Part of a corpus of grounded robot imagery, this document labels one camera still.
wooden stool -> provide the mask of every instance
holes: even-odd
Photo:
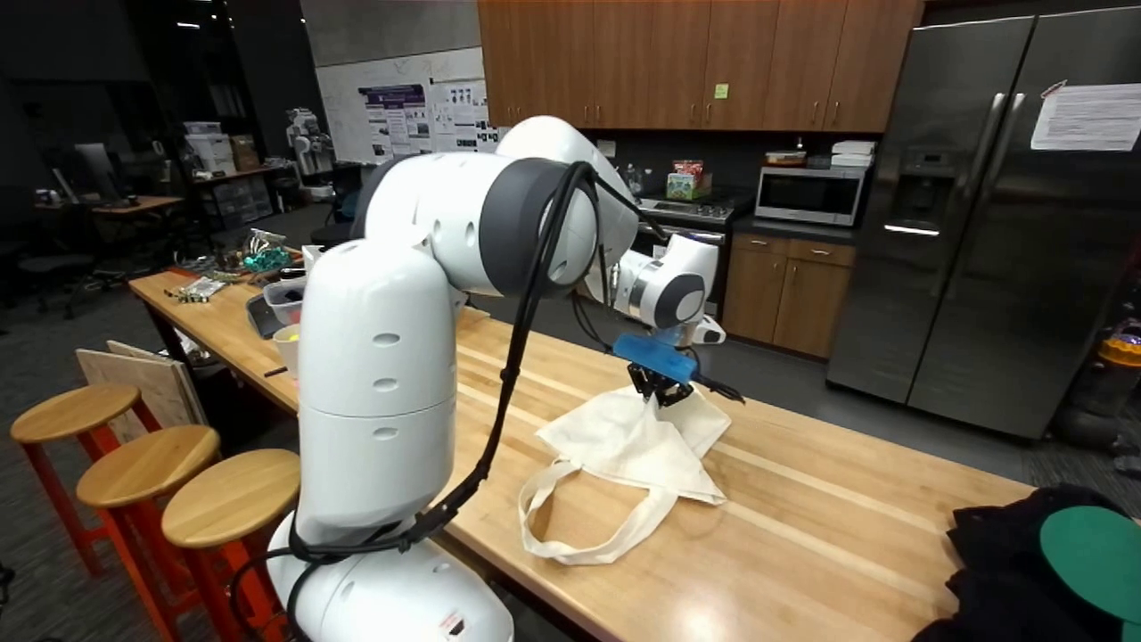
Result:
[[[76,486],[76,494],[98,510],[115,554],[160,638],[178,638],[178,612],[197,607],[191,580],[172,541],[160,536],[160,501],[202,469],[215,454],[215,429],[172,425],[117,447]]]
[[[246,638],[249,622],[258,638],[290,638],[273,587],[258,562],[267,532],[284,518],[294,498],[300,463],[290,450],[249,450],[228,457],[176,493],[163,510],[163,536],[184,554],[201,586],[217,638]],[[258,562],[228,595],[228,579]],[[246,612],[236,622],[228,598],[243,598]]]
[[[98,569],[96,537],[105,537],[104,529],[84,529],[76,515],[72,493],[65,488],[62,475],[48,467],[48,457],[44,454],[45,443],[79,437],[89,461],[98,461],[117,447],[109,422],[117,415],[132,411],[145,431],[158,431],[158,422],[151,406],[141,402],[141,391],[135,385],[115,385],[96,381],[72,391],[62,391],[33,411],[23,411],[10,425],[10,437],[23,450],[48,505],[67,529],[67,537],[89,573]]]

wooden cabinet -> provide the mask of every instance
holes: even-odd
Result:
[[[880,131],[923,0],[480,0],[494,126]]]
[[[737,340],[827,356],[851,271],[851,245],[734,236],[725,328]]]

black cloth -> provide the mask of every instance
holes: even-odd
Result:
[[[1042,523],[1066,505],[1111,505],[1075,486],[1036,488],[1010,505],[955,510],[949,532],[964,569],[949,579],[958,595],[951,622],[934,622],[917,642],[1121,642],[1121,622],[1066,587],[1036,545]]]

refrigerator door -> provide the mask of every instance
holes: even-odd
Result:
[[[1031,151],[1031,134],[1058,87],[1141,83],[1136,33],[1141,8],[1036,19],[913,406],[1043,434],[1136,249],[1141,151]]]
[[[1031,26],[913,28],[827,381],[910,397]]]

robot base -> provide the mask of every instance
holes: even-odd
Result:
[[[290,549],[291,515],[279,523],[271,549]],[[308,559],[271,556],[267,573],[283,607]],[[461,559],[436,541],[406,554],[366,554],[328,562],[308,579],[294,624],[319,642],[343,638],[512,638],[508,608]]]

